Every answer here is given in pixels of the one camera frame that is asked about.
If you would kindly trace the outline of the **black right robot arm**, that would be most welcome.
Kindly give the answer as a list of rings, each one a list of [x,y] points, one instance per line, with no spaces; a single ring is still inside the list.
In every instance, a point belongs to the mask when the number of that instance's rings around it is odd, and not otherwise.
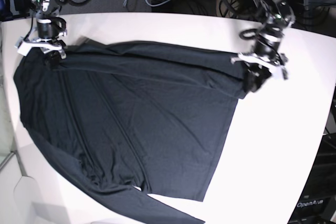
[[[67,23],[59,16],[63,6],[85,6],[91,0],[75,2],[73,0],[30,0],[32,3],[31,25],[29,32],[21,37],[15,47],[22,56],[27,56],[33,49],[44,54],[44,62],[54,68],[66,59],[66,44],[60,37],[67,36]]]

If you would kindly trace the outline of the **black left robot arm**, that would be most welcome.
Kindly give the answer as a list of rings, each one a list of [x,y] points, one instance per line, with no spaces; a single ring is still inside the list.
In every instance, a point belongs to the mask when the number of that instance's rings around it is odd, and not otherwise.
[[[258,28],[239,33],[242,40],[254,43],[249,52],[240,52],[231,59],[232,63],[243,62],[245,66],[243,89],[246,93],[256,92],[270,77],[288,79],[288,58],[279,53],[284,38],[284,29],[295,23],[295,15],[287,0],[253,0],[256,10],[252,17],[263,17]]]

